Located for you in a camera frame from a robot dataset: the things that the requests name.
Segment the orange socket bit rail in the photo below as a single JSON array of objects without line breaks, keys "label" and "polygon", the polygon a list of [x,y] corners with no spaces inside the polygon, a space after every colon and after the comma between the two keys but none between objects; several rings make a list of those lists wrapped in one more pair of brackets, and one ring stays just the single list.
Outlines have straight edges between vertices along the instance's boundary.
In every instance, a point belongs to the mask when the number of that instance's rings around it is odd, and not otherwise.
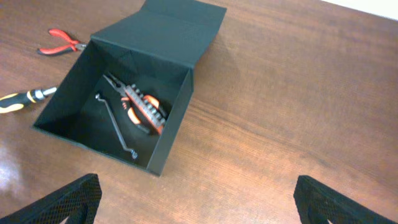
[{"label": "orange socket bit rail", "polygon": [[121,98],[123,108],[133,124],[146,134],[150,133],[148,128],[136,114],[136,110],[146,119],[151,128],[162,134],[165,125],[165,116],[160,112],[160,103],[150,95],[141,94],[137,88],[132,86],[124,87],[125,96]]}]

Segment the orange black needle-nose pliers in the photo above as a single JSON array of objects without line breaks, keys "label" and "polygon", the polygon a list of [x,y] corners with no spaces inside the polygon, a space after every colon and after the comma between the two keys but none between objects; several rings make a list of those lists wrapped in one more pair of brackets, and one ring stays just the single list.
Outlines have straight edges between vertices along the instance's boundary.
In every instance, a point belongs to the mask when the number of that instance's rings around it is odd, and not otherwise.
[{"label": "orange black needle-nose pliers", "polygon": [[121,95],[122,106],[136,127],[147,134],[150,133],[150,128],[136,114],[138,111],[157,134],[162,134],[168,114],[157,98],[145,94],[135,83],[130,85],[123,83],[110,72],[103,74],[103,77]]}]

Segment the red handled cutting pliers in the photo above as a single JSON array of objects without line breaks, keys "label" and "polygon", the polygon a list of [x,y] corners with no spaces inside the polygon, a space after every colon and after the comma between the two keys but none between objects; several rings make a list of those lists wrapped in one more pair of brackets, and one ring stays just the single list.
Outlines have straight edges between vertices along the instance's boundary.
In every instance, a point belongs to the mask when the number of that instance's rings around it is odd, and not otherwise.
[{"label": "red handled cutting pliers", "polygon": [[79,40],[75,39],[71,35],[69,35],[66,31],[58,29],[58,28],[51,28],[47,31],[52,37],[58,39],[57,46],[44,46],[39,47],[37,49],[37,53],[39,55],[44,56],[58,56],[63,55],[71,52],[78,52],[83,51],[87,44],[80,42]]}]

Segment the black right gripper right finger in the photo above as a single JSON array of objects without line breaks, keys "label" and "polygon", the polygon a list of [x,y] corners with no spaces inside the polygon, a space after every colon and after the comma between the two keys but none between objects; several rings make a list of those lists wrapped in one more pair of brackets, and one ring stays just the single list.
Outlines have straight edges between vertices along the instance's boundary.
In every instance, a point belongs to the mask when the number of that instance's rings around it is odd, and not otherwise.
[{"label": "black right gripper right finger", "polygon": [[300,221],[305,224],[396,224],[395,221],[362,206],[309,175],[298,177],[294,199]]}]

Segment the silver ring wrench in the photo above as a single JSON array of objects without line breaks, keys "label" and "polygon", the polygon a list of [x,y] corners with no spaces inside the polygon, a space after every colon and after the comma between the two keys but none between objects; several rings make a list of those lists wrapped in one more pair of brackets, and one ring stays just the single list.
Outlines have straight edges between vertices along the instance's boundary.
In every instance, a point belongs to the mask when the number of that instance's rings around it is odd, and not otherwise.
[{"label": "silver ring wrench", "polygon": [[116,118],[114,117],[113,111],[112,111],[112,109],[111,109],[111,107],[110,107],[108,101],[107,101],[106,99],[104,99],[104,98],[101,96],[100,93],[97,93],[97,94],[95,95],[95,98],[96,98],[99,102],[102,102],[102,103],[105,105],[105,107],[106,107],[106,109],[107,109],[107,111],[108,111],[109,117],[110,117],[110,119],[111,119],[111,122],[112,122],[112,124],[113,124],[114,130],[115,130],[115,132],[116,132],[116,135],[117,135],[117,137],[118,137],[118,140],[119,140],[119,142],[120,142],[120,145],[121,145],[122,149],[123,149],[124,151],[129,152],[129,153],[131,154],[131,157],[132,157],[133,159],[137,159],[138,154],[137,154],[137,152],[136,152],[134,149],[132,149],[132,148],[130,148],[130,147],[127,146],[127,144],[126,144],[126,142],[125,142],[125,140],[124,140],[124,138],[123,138],[123,135],[122,135],[122,133],[121,133],[121,130],[120,130],[119,126],[118,126],[118,123],[117,123],[117,121],[116,121]]}]

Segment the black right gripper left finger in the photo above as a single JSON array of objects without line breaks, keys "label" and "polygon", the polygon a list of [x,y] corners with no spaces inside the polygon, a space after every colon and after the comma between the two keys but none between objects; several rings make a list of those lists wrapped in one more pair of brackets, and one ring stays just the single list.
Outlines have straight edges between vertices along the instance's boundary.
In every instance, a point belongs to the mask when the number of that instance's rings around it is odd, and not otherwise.
[{"label": "black right gripper left finger", "polygon": [[93,224],[102,197],[97,174],[86,174],[1,218],[1,223]]}]

